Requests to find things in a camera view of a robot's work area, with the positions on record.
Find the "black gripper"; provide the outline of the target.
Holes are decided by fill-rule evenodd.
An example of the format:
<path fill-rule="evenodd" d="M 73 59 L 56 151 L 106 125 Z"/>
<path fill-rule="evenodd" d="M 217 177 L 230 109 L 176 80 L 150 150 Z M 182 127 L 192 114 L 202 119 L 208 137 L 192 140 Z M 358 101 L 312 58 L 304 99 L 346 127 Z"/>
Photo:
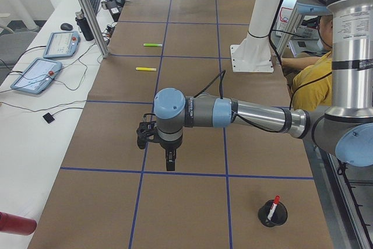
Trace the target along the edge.
<path fill-rule="evenodd" d="M 181 146 L 182 139 L 177 139 L 175 141 L 165 141 L 161 140 L 160 145 L 166 151 L 166 170 L 174 171 L 175 170 L 175 160 L 176 160 L 176 151 Z"/>

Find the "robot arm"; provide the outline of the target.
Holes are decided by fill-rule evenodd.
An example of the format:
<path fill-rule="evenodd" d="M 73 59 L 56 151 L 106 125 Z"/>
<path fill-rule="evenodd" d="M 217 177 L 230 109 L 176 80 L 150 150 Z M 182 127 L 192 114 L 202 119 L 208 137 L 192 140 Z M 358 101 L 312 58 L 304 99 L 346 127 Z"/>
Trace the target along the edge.
<path fill-rule="evenodd" d="M 175 169 L 185 127 L 224 128 L 247 124 L 295 138 L 353 166 L 372 165 L 372 0 L 298 0 L 300 13 L 333 15 L 332 104 L 316 110 L 262 106 L 209 94 L 186 97 L 166 88 L 154 98 L 151 133 L 138 132 L 138 145 L 159 143 L 166 168 Z"/>

